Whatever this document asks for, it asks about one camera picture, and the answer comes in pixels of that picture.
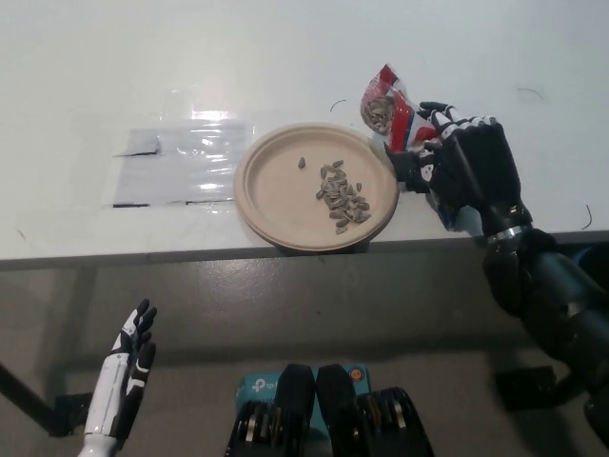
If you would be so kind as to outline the right robot hand black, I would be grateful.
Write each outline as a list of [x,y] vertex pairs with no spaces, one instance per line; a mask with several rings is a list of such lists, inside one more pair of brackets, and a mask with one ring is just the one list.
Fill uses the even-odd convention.
[[512,151],[495,117],[464,117],[439,102],[421,103],[417,114],[431,123],[435,137],[388,157],[397,179],[427,195],[446,229],[457,227],[463,208],[478,213],[486,238],[511,238],[532,227]]

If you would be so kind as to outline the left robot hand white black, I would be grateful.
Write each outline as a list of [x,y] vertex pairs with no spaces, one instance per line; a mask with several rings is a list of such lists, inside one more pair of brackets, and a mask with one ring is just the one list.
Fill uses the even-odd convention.
[[148,299],[123,324],[102,364],[89,404],[85,434],[124,442],[144,399],[156,355],[151,328],[157,308]]

